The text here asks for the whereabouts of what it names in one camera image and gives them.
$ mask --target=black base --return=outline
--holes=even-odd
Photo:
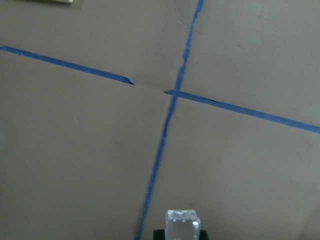
[[[159,229],[153,231],[153,240],[165,240],[165,230]],[[200,231],[199,240],[209,240],[208,234],[206,230]]]

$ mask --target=blue painter's tape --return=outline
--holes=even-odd
[[[120,82],[123,82],[126,84],[131,84],[131,85],[134,84],[132,81],[130,81],[130,79],[128,77],[125,77],[125,76],[120,76],[120,75],[110,73],[107,71],[102,71],[102,70],[98,70],[98,69],[91,68],[88,66],[83,66],[83,65],[72,63],[72,62],[59,60],[59,59],[56,59],[53,57],[40,55],[37,53],[17,49],[14,47],[0,46],[0,50],[6,51],[9,53],[13,53],[13,54],[17,54],[17,55],[21,55],[21,56],[25,56],[25,57],[32,58],[32,59],[37,59],[37,60],[44,61],[44,62],[51,63],[51,64],[56,64],[56,65],[63,66],[66,68],[75,69],[75,70],[82,71],[82,72],[85,72],[88,74],[93,74],[93,75],[98,75],[98,76],[101,76],[104,78],[113,79],[113,80],[120,81]]]
[[[184,78],[184,74],[185,74],[185,69],[187,66],[187,62],[188,62],[188,58],[189,58],[189,54],[190,54],[190,48],[191,48],[191,43],[192,43],[192,38],[193,38],[193,33],[194,33],[194,29],[195,29],[195,24],[196,24],[196,20],[197,17],[202,9],[202,6],[204,4],[204,0],[198,0],[197,5],[196,5],[196,9],[193,15],[193,20],[192,20],[192,24],[191,27],[189,29],[189,34],[187,37],[187,41],[185,43],[185,47],[184,47],[184,52],[183,52],[183,63],[182,66],[179,68],[179,72],[176,78],[176,82],[175,82],[175,86],[174,86],[174,91],[175,92],[179,92],[180,88],[181,88],[181,84]],[[153,164],[153,168],[152,168],[152,172],[150,175],[150,179],[149,179],[149,183],[148,183],[148,187],[145,193],[145,197],[144,197],[144,202],[143,202],[143,210],[142,210],[142,216],[140,219],[140,223],[139,223],[139,227],[137,230],[137,234],[135,236],[135,240],[141,240],[142,234],[144,232],[144,228],[145,228],[145,224],[146,224],[146,220],[147,220],[147,216],[148,216],[148,212],[149,212],[149,207],[150,207],[150,203],[152,200],[152,195],[154,192],[154,188],[155,188],[155,184],[156,184],[156,180],[157,180],[157,176],[158,176],[158,172],[159,172],[159,168],[160,168],[160,164],[162,161],[162,156],[163,156],[163,152],[166,146],[166,141],[167,141],[167,136],[168,136],[168,131],[169,131],[169,126],[170,126],[170,122],[172,119],[172,116],[174,114],[176,105],[177,105],[177,100],[178,97],[175,95],[172,95],[171,97],[171,101],[170,101],[170,105],[169,105],[169,109],[167,112],[167,116],[165,119],[165,123],[162,129],[162,134],[161,134],[161,138],[160,138],[160,143],[158,146],[158,150],[157,153],[155,155],[155,160],[154,160],[154,164]]]
[[[265,120],[269,120],[269,121],[276,122],[279,124],[288,125],[288,126],[291,126],[294,128],[303,129],[303,130],[307,130],[310,132],[320,134],[320,127],[319,126],[307,124],[304,122],[295,121],[295,120],[284,118],[281,116],[276,116],[276,115],[268,114],[265,112],[252,110],[249,108],[233,105],[233,104],[226,103],[226,102],[215,101],[212,99],[208,99],[208,98],[205,98],[202,96],[190,94],[190,93],[183,92],[183,91],[176,92],[174,90],[169,90],[169,91],[166,91],[165,93],[169,94],[169,95],[174,94],[176,97],[179,97],[179,98],[189,99],[189,100],[192,100],[192,101],[195,101],[198,103],[203,103],[203,104],[210,104],[212,106],[215,106],[215,107],[218,107],[221,109],[230,110],[230,111],[237,112],[240,114],[245,114],[245,115],[249,115],[249,116],[256,117],[256,118],[265,119]]]

